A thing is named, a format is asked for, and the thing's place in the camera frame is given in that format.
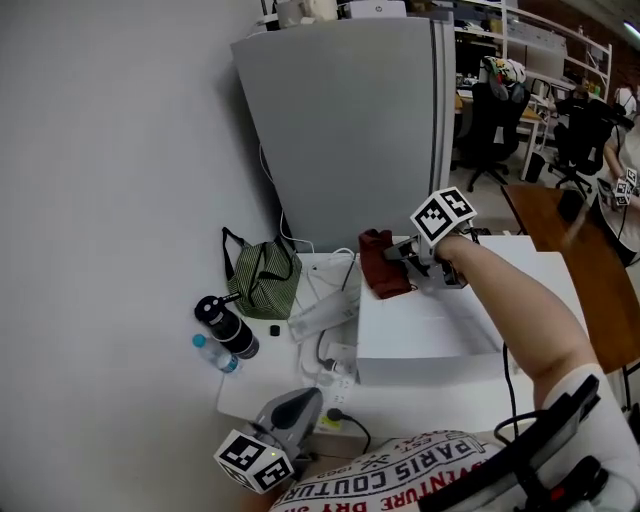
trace office chair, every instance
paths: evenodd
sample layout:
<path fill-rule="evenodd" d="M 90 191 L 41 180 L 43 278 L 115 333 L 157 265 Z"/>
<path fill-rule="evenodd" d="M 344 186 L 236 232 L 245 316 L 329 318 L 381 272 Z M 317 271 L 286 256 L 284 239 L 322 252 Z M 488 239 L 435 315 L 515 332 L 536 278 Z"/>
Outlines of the office chair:
<path fill-rule="evenodd" d="M 509 169 L 498 162 L 506 160 L 518 149 L 516 128 L 531 96 L 528 91 L 525 91 L 520 103 L 513 101 L 511 95 L 506 101 L 502 101 L 494 96 L 488 83 L 475 84 L 471 91 L 473 93 L 471 129 L 459 143 L 465 159 L 454 161 L 451 165 L 452 170 L 455 170 L 458 165 L 477 169 L 467 186 L 469 192 L 473 192 L 474 183 L 485 172 L 501 184 L 507 184 L 496 170 L 502 170 L 506 175 L 509 174 Z M 502 127 L 503 143 L 494 142 L 499 126 Z"/>
<path fill-rule="evenodd" d="M 569 128 L 558 125 L 554 130 L 560 162 L 550 163 L 549 172 L 557 169 L 565 175 L 556 183 L 556 188 L 571 181 L 586 199 L 587 192 L 592 192 L 592 186 L 579 174 L 593 176 L 602 169 L 604 145 L 611 136 L 614 112 L 605 103 L 593 100 L 576 102 L 566 113 L 569 115 Z"/>

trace plastic water bottle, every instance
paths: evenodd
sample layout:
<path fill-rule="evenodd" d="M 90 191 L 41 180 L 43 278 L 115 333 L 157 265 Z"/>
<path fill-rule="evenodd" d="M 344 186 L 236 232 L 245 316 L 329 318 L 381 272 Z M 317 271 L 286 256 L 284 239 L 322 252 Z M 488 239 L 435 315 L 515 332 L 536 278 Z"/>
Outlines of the plastic water bottle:
<path fill-rule="evenodd" d="M 219 341 L 207 338 L 202 334 L 196 334 L 191 341 L 202 358 L 209 361 L 222 373 L 232 373 L 239 370 L 238 356 L 229 352 Z"/>

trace red cloth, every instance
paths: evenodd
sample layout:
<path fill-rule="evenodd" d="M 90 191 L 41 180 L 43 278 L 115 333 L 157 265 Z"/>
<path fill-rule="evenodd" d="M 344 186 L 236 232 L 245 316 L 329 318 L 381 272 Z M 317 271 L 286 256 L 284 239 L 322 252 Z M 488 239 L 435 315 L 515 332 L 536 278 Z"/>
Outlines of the red cloth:
<path fill-rule="evenodd" d="M 381 299 L 390 299 L 411 291 L 407 267 L 402 261 L 389 261 L 383 252 L 393 245 L 391 231 L 369 229 L 358 237 L 360 266 L 369 287 Z"/>

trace black strap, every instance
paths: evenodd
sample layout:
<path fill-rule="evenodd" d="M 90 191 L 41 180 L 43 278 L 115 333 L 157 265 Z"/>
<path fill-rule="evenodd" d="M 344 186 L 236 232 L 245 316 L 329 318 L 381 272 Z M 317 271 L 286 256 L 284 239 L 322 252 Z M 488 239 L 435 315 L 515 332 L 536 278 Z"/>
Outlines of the black strap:
<path fill-rule="evenodd" d="M 262 272 L 260 272 L 260 274 L 258 274 L 258 279 L 275 279 L 276 281 L 288 281 L 293 274 L 293 259 L 291 258 L 289 251 L 287 251 L 287 248 L 284 246 L 284 243 L 282 243 L 282 238 L 277 236 L 274 242 L 280 249 L 280 252 L 284 253 L 287 261 L 289 262 L 289 274 L 286 277 L 282 277 L 278 274 L 274 274 L 273 272 L 267 272 L 263 270 Z"/>
<path fill-rule="evenodd" d="M 258 279 L 260 279 L 260 276 L 258 275 L 258 279 L 256 279 L 256 273 L 258 272 L 258 267 L 260 266 L 260 260 L 262 258 L 264 258 L 265 264 L 267 262 L 267 242 L 263 242 L 260 244 L 260 252 L 258 253 L 258 259 L 256 260 L 256 266 L 253 267 L 253 270 L 251 271 L 251 280 L 249 281 L 249 304 L 251 304 L 253 307 L 256 306 L 255 302 L 253 301 L 253 292 L 255 291 L 255 289 L 258 287 Z"/>
<path fill-rule="evenodd" d="M 236 274 L 233 269 L 233 264 L 231 263 L 231 258 L 229 258 L 229 253 L 227 252 L 227 236 L 233 238 L 236 243 L 240 247 L 244 247 L 247 245 L 244 238 L 240 238 L 239 236 L 234 235 L 227 228 L 222 228 L 222 251 L 224 252 L 224 272 L 227 275 L 227 281 L 230 281 L 231 278 Z"/>

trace bottle cap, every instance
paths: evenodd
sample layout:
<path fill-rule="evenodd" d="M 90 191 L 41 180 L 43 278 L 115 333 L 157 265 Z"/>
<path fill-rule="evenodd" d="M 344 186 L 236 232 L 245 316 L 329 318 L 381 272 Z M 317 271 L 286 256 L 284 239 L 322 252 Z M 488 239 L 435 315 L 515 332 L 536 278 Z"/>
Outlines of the bottle cap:
<path fill-rule="evenodd" d="M 202 348 L 207 342 L 207 338 L 205 338 L 202 334 L 196 334 L 193 336 L 193 338 L 191 338 L 191 341 L 193 342 L 194 347 Z"/>

